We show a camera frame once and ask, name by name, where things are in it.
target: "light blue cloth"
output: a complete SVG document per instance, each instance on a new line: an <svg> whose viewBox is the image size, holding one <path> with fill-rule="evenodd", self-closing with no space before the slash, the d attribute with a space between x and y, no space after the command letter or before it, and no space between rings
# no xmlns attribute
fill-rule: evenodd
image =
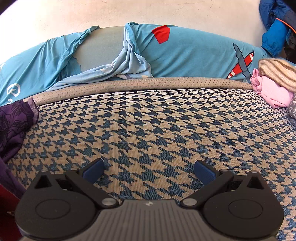
<svg viewBox="0 0 296 241"><path fill-rule="evenodd" d="M261 58L270 55L262 48L251 44L190 28L168 25L169 38L159 44L152 30L159 25L127 24L133 45L138 46L139 54L151 64L154 77L215 77L228 78L239 62L236 55L243 59L254 51L252 62L246 73L230 77L232 80L244 79L250 83L254 68L258 68Z"/></svg>
<svg viewBox="0 0 296 241"><path fill-rule="evenodd" d="M72 55L97 28L49 39L0 64L0 106L43 92L64 78L81 73Z"/></svg>
<svg viewBox="0 0 296 241"><path fill-rule="evenodd" d="M67 77L48 91L111 77L216 77L250 83L259 59L270 57L264 49L248 43L173 25L168 25L168 40L159 44L152 33L156 27L159 25L127 23L123 49L111 64ZM244 65L250 55L252 61ZM243 71L233 74L232 70L237 70L235 66L242 67Z"/></svg>
<svg viewBox="0 0 296 241"><path fill-rule="evenodd" d="M111 64L105 64L84 71L81 74L67 77L55 83L47 91L58 90L73 85L99 82L116 76L122 79L153 77L151 75L150 64L140 55L137 45L134 45L131 39L134 39L133 31L127 24L124 28L123 49Z"/></svg>

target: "metal screw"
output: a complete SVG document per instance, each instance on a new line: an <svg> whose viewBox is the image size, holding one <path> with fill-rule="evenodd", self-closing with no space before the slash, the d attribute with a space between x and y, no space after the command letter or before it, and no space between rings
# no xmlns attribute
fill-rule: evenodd
<svg viewBox="0 0 296 241"><path fill-rule="evenodd" d="M14 212L14 211L7 211L7 214L8 214L9 216L14 216L14 215L15 215L15 212Z"/></svg>
<svg viewBox="0 0 296 241"><path fill-rule="evenodd" d="M194 205L197 204L197 201L194 198L186 198L186 199L183 200L183 203L186 206L194 206Z"/></svg>
<svg viewBox="0 0 296 241"><path fill-rule="evenodd" d="M102 200L102 204L105 206L112 206L116 203L116 200L114 198L104 198Z"/></svg>
<svg viewBox="0 0 296 241"><path fill-rule="evenodd" d="M152 205L153 205L153 202L148 201L148 202L145 203L145 205L147 205L147 206L152 206Z"/></svg>

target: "blue and beige houndstooth cushion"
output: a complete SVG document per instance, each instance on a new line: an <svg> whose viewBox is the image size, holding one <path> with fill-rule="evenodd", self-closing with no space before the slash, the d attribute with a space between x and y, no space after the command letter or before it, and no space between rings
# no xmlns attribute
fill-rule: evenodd
<svg viewBox="0 0 296 241"><path fill-rule="evenodd" d="M28 187L44 167L63 173L101 157L96 185L118 199L181 200L202 187L196 160L244 175L258 170L285 214L279 240L296 239L296 130L286 109L252 90L97 94L39 107L39 123L9 162Z"/></svg>

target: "beige knit fabric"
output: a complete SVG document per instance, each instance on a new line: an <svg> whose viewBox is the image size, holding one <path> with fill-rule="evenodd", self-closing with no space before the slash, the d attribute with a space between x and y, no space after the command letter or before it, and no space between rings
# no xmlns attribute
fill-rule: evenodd
<svg viewBox="0 0 296 241"><path fill-rule="evenodd" d="M272 79L287 90L296 92L296 67L280 58L263 58L259 60L259 74Z"/></svg>
<svg viewBox="0 0 296 241"><path fill-rule="evenodd" d="M240 81L201 78L201 77L165 77L132 80L103 81L93 84L82 84L67 87L56 91L46 91L31 96L36 105L44 105L75 97L102 93L135 91L135 90L161 90L161 89L199 89L199 88L233 88L252 89L251 84Z"/></svg>

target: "purple cloth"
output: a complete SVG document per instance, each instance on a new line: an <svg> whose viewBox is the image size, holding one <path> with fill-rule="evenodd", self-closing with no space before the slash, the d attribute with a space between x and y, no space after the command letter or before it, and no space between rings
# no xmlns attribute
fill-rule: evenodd
<svg viewBox="0 0 296 241"><path fill-rule="evenodd" d="M6 163L18 152L25 132L36 124L39 111L33 101L21 100L0 107L0 185L21 198L25 188L17 181Z"/></svg>

